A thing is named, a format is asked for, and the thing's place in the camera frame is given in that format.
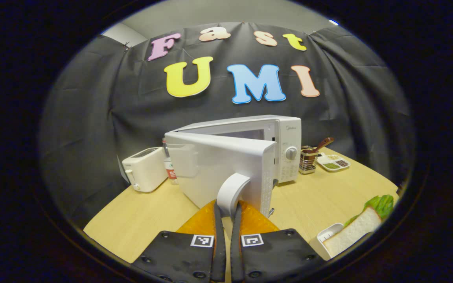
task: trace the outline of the bread slice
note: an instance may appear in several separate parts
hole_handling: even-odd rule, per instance
[[[381,224],[381,217],[371,206],[368,206],[353,222],[331,238],[323,242],[333,258],[352,246],[366,233],[374,231]]]

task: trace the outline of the yellow letter u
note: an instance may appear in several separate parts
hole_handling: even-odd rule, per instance
[[[186,97],[196,95],[204,91],[211,83],[211,71],[209,62],[212,57],[200,57],[192,61],[197,65],[198,80],[191,85],[183,83],[183,68],[186,67],[186,62],[179,62],[167,66],[164,72],[167,73],[167,92],[175,97]]]

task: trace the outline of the white microwave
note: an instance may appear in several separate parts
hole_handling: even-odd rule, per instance
[[[176,131],[166,133],[165,138],[179,187],[196,206],[202,208],[217,199],[220,210],[227,211],[228,206],[221,204],[234,199],[219,192],[228,182],[230,193],[240,189],[237,196],[268,216],[275,142]],[[245,186],[232,183],[229,178],[236,173],[249,182]]]
[[[261,115],[190,124],[176,132],[269,140],[276,143],[274,179],[296,180],[302,146],[302,120],[296,117]]]

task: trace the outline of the microwave control panel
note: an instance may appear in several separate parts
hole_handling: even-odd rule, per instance
[[[279,183],[294,181],[298,177],[302,121],[300,118],[279,120]]]

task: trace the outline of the white toaster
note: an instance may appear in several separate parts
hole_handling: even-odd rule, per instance
[[[150,147],[122,161],[134,190],[151,192],[167,178],[163,147]]]

